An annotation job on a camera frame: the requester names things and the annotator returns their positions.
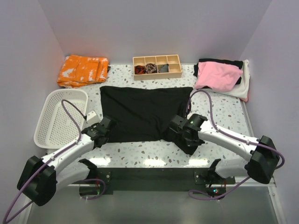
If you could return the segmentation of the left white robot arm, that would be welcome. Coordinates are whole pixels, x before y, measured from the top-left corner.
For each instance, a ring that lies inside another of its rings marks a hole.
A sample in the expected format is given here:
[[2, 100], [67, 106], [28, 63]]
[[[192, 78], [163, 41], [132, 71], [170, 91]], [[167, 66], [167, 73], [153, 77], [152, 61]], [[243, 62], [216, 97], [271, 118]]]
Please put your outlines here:
[[105, 116], [99, 123], [85, 128], [78, 140], [42, 158], [32, 156], [25, 164], [17, 189], [36, 205], [43, 206], [56, 191], [78, 181], [105, 187], [97, 166], [81, 156], [106, 144], [115, 124], [112, 118]]

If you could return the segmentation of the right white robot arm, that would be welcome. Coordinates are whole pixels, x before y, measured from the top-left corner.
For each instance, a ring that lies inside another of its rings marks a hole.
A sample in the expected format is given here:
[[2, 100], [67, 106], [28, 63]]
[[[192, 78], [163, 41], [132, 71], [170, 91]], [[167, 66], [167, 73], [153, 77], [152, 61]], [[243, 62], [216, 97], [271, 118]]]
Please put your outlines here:
[[247, 175], [259, 183], [268, 184], [281, 160], [271, 138], [262, 136], [257, 139], [220, 128], [199, 114], [192, 114], [188, 119], [176, 115], [170, 122], [170, 129], [188, 146], [200, 146], [208, 141], [239, 156], [228, 161], [217, 160], [210, 166], [208, 178], [213, 183], [231, 176]]

